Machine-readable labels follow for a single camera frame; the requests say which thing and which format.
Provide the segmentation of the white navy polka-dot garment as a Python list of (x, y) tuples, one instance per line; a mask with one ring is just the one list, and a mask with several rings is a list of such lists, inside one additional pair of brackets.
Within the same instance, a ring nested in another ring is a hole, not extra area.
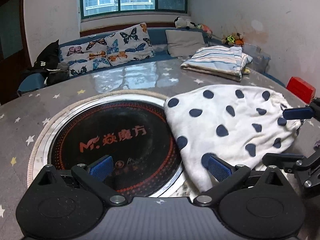
[(289, 108), (274, 90), (241, 85), (211, 85), (168, 98), (166, 120), (185, 170), (201, 191), (213, 185), (202, 166), (206, 153), (231, 164), (262, 165), (267, 153), (282, 153), (295, 141), (300, 120), (286, 120)]

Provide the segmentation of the red box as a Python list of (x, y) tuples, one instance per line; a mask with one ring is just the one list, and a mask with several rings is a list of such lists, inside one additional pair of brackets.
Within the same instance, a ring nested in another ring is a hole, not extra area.
[(310, 103), (315, 98), (316, 94), (315, 87), (297, 76), (290, 78), (286, 89), (305, 103)]

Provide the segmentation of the round induction cooktop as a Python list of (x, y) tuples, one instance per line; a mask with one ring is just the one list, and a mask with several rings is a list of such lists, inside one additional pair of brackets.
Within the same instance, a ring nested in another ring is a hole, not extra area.
[(193, 190), (164, 113), (166, 96), (118, 90), (75, 102), (53, 116), (31, 152), (27, 183), (45, 165), (71, 181), (71, 168), (105, 155), (113, 172), (103, 181), (117, 192), (141, 197), (186, 197)]

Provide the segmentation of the clear plastic storage box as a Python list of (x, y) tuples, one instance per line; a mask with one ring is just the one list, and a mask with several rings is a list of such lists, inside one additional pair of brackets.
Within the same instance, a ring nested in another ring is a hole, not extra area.
[(250, 68), (261, 74), (267, 71), (271, 56), (262, 51), (259, 46), (245, 43), (242, 47), (242, 52), (253, 58), (252, 62), (249, 64)]

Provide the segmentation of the yellow cloth under blanket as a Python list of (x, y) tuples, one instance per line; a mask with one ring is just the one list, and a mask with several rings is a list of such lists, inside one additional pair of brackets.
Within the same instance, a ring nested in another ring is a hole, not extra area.
[(241, 72), (243, 75), (249, 75), (251, 73), (250, 69), (248, 69), (246, 67), (244, 67)]

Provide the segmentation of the folded striped blanket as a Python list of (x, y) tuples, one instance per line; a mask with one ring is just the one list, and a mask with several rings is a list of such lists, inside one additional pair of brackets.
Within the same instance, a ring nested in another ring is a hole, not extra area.
[(252, 61), (253, 57), (243, 53), (241, 47), (202, 47), (181, 64), (181, 69), (240, 82), (244, 68)]

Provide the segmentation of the orange yellow plush toys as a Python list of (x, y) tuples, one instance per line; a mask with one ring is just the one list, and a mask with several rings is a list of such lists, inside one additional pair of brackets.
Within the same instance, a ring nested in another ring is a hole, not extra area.
[(241, 33), (232, 33), (229, 36), (224, 36), (221, 40), (222, 44), (229, 46), (243, 46), (244, 37)]

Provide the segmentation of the small butterfly pillow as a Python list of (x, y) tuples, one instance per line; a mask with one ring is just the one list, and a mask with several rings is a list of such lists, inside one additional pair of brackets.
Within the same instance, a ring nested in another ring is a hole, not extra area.
[(61, 59), (69, 65), (70, 77), (111, 66), (107, 59), (107, 43), (104, 38), (64, 46), (60, 50)]

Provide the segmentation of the blue sofa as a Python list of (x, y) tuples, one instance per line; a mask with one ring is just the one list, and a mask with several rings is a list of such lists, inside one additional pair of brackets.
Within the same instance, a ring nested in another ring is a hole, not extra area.
[(186, 73), (239, 82), (246, 69), (263, 73), (268, 62), (268, 55), (250, 44), (232, 47), (200, 30), (148, 28), (141, 23), (112, 34), (51, 43), (39, 55), (38, 67), (25, 74), (18, 92), (87, 74), (107, 78), (102, 90), (176, 85)]

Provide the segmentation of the black bag pile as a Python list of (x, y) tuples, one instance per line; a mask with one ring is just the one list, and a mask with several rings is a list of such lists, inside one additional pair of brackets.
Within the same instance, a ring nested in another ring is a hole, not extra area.
[(39, 85), (51, 86), (70, 78), (69, 65), (61, 59), (59, 40), (50, 43), (38, 55), (31, 70), (26, 71), (24, 77)]

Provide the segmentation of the pink plush toy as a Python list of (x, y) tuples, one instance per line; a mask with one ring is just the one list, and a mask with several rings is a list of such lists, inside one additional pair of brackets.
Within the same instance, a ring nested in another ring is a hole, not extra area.
[(212, 30), (208, 26), (206, 26), (205, 24), (198, 24), (197, 28), (204, 31), (207, 35), (213, 34)]

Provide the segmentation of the large butterfly pillow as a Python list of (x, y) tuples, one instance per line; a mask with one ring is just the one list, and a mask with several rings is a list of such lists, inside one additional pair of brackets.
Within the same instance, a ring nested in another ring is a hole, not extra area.
[(146, 23), (117, 31), (105, 37), (106, 57), (111, 66), (142, 61), (155, 56)]

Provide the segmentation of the dark wooden door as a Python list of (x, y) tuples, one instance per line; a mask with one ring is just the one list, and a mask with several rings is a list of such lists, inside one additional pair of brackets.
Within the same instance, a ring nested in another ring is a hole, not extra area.
[(18, 98), (31, 69), (24, 26), (23, 0), (1, 0), (1, 104)]

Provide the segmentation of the beige cushion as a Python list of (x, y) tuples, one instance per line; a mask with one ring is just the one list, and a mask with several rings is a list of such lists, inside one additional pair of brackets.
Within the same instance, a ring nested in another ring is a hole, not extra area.
[(206, 44), (203, 35), (196, 31), (166, 30), (168, 52), (172, 57), (193, 56)]

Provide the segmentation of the white black plush toy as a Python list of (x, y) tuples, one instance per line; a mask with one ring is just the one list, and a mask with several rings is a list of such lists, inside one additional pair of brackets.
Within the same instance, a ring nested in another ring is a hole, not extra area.
[(185, 20), (182, 17), (177, 17), (174, 20), (175, 27), (177, 29), (196, 29), (196, 24), (190, 20)]

